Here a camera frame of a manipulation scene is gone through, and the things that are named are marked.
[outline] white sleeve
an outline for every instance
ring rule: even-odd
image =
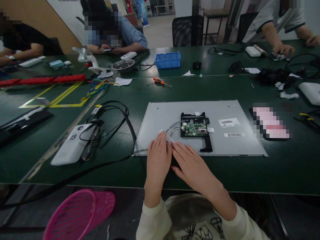
[[[222,229],[226,239],[267,240],[267,235],[253,221],[246,210],[237,205],[237,215],[232,221],[222,218]]]
[[[171,226],[171,218],[162,199],[155,208],[148,208],[143,202],[136,240],[162,240]]]

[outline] stainless steel bowl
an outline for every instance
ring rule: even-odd
[[[121,73],[130,73],[133,71],[135,61],[132,59],[121,60],[112,65],[112,68]]]

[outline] white power adapter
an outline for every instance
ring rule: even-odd
[[[84,140],[89,140],[95,129],[94,126],[88,129],[91,125],[92,123],[76,126],[52,159],[51,165],[59,166],[77,162],[88,143]]]
[[[137,55],[136,52],[129,52],[129,53],[127,53],[126,55],[123,55],[123,56],[121,57],[121,60],[131,59],[131,58],[134,58],[136,55]]]
[[[251,56],[251,57],[260,57],[261,52],[256,49],[255,47],[247,47],[246,52]]]
[[[299,85],[301,92],[313,104],[320,106],[320,84],[319,83],[301,83]]]

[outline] green table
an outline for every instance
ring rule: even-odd
[[[299,40],[288,41],[296,48],[296,54],[319,53],[318,49],[306,49],[303,42]],[[266,50],[271,48],[265,43],[260,44]],[[133,125],[136,135],[149,102],[170,101],[215,101],[237,99],[252,123],[249,109],[253,103],[265,102],[272,106],[283,103],[294,103],[302,112],[308,112],[315,107],[311,106],[303,97],[286,100],[279,98],[279,92],[273,86],[262,87],[252,82],[250,74],[235,75],[230,78],[228,69],[230,65],[241,60],[245,67],[283,68],[286,62],[272,62],[266,58],[251,58],[247,53],[241,53],[234,57],[220,56],[217,53],[208,54],[212,46],[199,46],[190,48],[161,48],[150,49],[150,55],[143,58],[143,62],[154,62],[156,53],[167,53],[180,51],[182,60],[181,68],[157,70],[154,66],[144,72],[133,72],[122,76],[133,78],[129,86],[111,86],[96,104],[108,100],[123,102],[129,109],[129,119]],[[239,48],[238,45],[220,45],[220,47]],[[118,61],[119,56],[96,56],[101,66],[108,66]],[[74,67],[69,71],[78,74],[83,64],[77,62],[77,55],[65,57],[48,58],[68,59]],[[192,63],[202,62],[202,69],[192,70]],[[195,77],[181,77],[188,70],[195,73]],[[47,64],[41,63],[28,69],[21,69],[11,74],[10,78],[29,78],[34,75],[56,73]],[[150,85],[152,77],[164,78],[165,82],[172,88]],[[52,100],[54,96],[65,91],[69,86],[57,86],[47,92],[47,98]],[[88,91],[89,86],[80,85],[75,91],[66,97],[62,104],[78,103],[77,101]],[[43,87],[16,87],[6,93],[0,92],[1,117],[0,124],[26,112],[28,109],[18,108],[27,100],[43,91]],[[287,93],[297,92],[294,87],[288,89]],[[49,147],[63,134],[78,115],[90,104],[88,101],[82,107],[74,108],[50,108],[49,111],[55,116],[38,126],[16,141],[0,149],[0,182],[3,183],[32,183],[32,184],[55,184],[75,173],[88,169],[100,163],[115,161],[130,154],[132,149],[132,136],[129,128],[124,124],[103,148],[98,149],[96,158],[91,162],[83,164],[72,164],[65,166],[51,166],[48,159],[41,169],[31,180],[26,180],[29,170],[35,166],[38,160],[49,149]],[[111,130],[122,117],[119,111],[110,111],[103,117],[104,129]],[[260,192],[260,193],[288,193],[288,194],[320,194],[318,187],[320,168],[319,135],[308,129],[305,125],[291,121],[290,130],[293,138],[287,141],[267,141],[261,139],[269,157],[206,157],[204,158],[211,171],[224,184],[228,191],[234,192]],[[113,164],[95,170],[88,175],[73,182],[78,186],[112,186],[142,188],[146,178],[146,158],[131,157],[125,162]],[[166,189],[189,189],[189,187],[173,171],[164,183]]]

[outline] circuit board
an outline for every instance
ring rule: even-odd
[[[185,136],[205,136],[208,135],[206,124],[186,124],[181,127]]]

